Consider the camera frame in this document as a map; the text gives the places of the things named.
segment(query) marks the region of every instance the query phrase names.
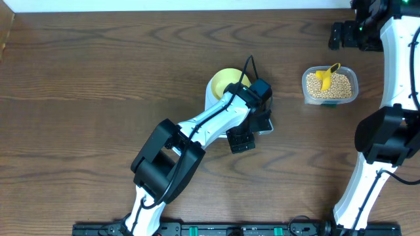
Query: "green connector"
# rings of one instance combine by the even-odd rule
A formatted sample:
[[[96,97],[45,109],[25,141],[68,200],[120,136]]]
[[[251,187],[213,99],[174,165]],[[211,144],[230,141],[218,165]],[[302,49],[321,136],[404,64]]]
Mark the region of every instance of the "green connector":
[[[274,228],[274,236],[283,236],[283,228],[275,227]]]
[[[198,228],[193,226],[190,227],[190,236],[198,236]]]

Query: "yellow cup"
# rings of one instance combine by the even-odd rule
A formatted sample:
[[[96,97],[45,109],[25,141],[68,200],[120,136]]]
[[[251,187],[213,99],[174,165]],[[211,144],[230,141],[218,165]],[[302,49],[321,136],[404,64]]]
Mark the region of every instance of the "yellow cup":
[[[241,77],[242,71],[233,68],[222,69],[213,76],[211,81],[211,92],[213,96],[220,100],[223,97],[223,92],[225,88],[230,83],[237,83]],[[249,87],[251,82],[246,75],[243,75],[242,84]]]

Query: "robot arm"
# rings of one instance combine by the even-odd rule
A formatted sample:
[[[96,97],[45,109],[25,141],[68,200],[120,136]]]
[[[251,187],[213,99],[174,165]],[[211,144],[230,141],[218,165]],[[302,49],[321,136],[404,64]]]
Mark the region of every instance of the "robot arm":
[[[228,103],[233,96],[232,92],[236,85],[231,84],[225,90],[223,97],[211,108],[198,116],[174,125],[170,120],[162,121],[149,137],[144,147],[133,161],[131,170],[136,174],[136,200],[133,211],[125,221],[126,232],[134,236],[151,236],[159,227],[159,219],[166,204],[169,204],[189,183],[196,171],[205,152],[204,149],[216,140],[222,133],[227,134],[232,152],[241,152],[254,146],[252,132],[272,130],[268,117],[262,117],[257,122],[265,123],[266,128],[255,130],[253,114],[260,111],[266,100],[271,96],[270,85],[262,79],[257,80],[249,88],[241,85],[239,93]],[[192,136],[191,145],[185,154],[180,174],[175,176],[173,186],[170,187],[167,197],[159,205],[145,209],[140,206],[144,201],[150,206],[162,197],[162,193],[173,177],[174,163],[160,149],[165,146],[172,149],[178,155],[186,145],[194,128],[203,120],[220,113],[202,124]]]
[[[410,81],[410,49],[420,27],[420,6],[408,1],[353,1],[356,21],[335,23],[329,46],[337,46],[334,39],[343,40],[344,47],[361,50],[383,50],[385,82],[381,109],[363,120],[356,131],[355,144],[359,151],[356,168],[345,194],[333,209],[335,224],[341,229],[365,229],[369,212],[388,179],[380,170],[395,172],[405,158],[419,149],[419,112],[412,98]],[[420,61],[420,52],[414,55]],[[420,78],[420,69],[414,69]],[[415,83],[420,90],[420,80]]]
[[[220,101],[208,110],[199,114],[195,118],[179,123],[178,125],[182,134],[185,135],[185,137],[188,137],[198,123],[210,116],[212,113],[216,112],[218,109],[223,108],[231,97],[232,94],[227,92]],[[211,144],[211,142],[216,140],[219,135],[240,125],[248,116],[249,110],[250,109],[246,106],[244,100],[242,100],[239,96],[235,97],[228,109],[222,111],[210,121],[206,122],[198,130],[198,132],[193,136],[192,142],[199,142],[201,148],[205,149]],[[181,153],[179,147],[174,146],[172,147],[172,150],[178,155]],[[136,186],[136,201],[133,211],[125,221],[127,228],[132,229],[137,212],[140,211],[137,225],[134,227],[134,231],[132,232],[133,235],[152,235],[159,227],[159,219],[161,213],[163,212],[163,208],[166,205],[163,202],[150,210],[140,209],[140,201],[143,197],[146,198],[146,205],[151,205],[154,202],[154,198],[143,187]]]

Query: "wood grain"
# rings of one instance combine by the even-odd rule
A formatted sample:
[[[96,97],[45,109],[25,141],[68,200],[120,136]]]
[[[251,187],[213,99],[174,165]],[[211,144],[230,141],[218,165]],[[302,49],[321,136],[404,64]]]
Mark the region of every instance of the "wood grain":
[[[0,0],[0,62],[3,50],[6,47],[7,37],[12,28],[13,18],[13,11],[10,10],[3,0]]]
[[[273,88],[275,131],[232,155],[217,140],[163,213],[185,222],[327,219],[356,162],[354,131],[378,109],[383,55],[330,51],[351,10],[19,14],[0,65],[0,235],[69,235],[135,199],[129,166],[163,119],[203,111],[207,82],[253,54]],[[352,68],[359,97],[305,105],[311,66]],[[397,173],[419,179],[418,156]],[[370,216],[418,235],[420,189],[389,180]]]

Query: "yellow scoop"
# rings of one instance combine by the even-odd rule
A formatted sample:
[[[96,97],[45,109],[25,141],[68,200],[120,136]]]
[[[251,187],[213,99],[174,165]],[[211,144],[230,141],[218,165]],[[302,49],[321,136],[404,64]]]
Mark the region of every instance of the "yellow scoop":
[[[316,71],[315,75],[317,78],[322,80],[321,91],[327,90],[331,86],[331,75],[337,72],[341,67],[340,63],[336,63],[326,71]]]

